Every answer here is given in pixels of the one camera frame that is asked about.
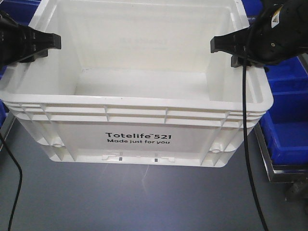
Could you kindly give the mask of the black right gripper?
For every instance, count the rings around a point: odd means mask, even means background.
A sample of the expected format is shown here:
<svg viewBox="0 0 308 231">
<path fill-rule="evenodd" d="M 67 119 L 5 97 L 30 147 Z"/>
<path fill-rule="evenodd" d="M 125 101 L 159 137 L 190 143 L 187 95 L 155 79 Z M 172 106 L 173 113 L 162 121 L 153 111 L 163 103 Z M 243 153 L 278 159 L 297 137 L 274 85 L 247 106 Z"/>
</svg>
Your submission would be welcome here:
<svg viewBox="0 0 308 231">
<path fill-rule="evenodd" d="M 254 32 L 246 65 L 278 64 L 308 52 L 308 2 L 306 0 L 263 0 L 263 9 L 253 24 Z M 214 36 L 210 52 L 231 54 L 231 67 L 244 65 L 250 30 Z"/>
</svg>

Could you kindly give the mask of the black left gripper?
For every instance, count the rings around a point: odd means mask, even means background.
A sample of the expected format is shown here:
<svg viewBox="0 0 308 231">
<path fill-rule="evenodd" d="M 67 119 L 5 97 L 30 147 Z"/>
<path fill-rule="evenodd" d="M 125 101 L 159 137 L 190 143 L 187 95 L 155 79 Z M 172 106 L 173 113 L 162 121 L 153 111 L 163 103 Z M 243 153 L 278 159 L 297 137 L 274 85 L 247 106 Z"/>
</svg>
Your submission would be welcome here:
<svg viewBox="0 0 308 231">
<path fill-rule="evenodd" d="M 50 49 L 61 49 L 61 36 L 35 30 L 0 12 L 0 65 L 31 63 L 48 56 Z"/>
</svg>

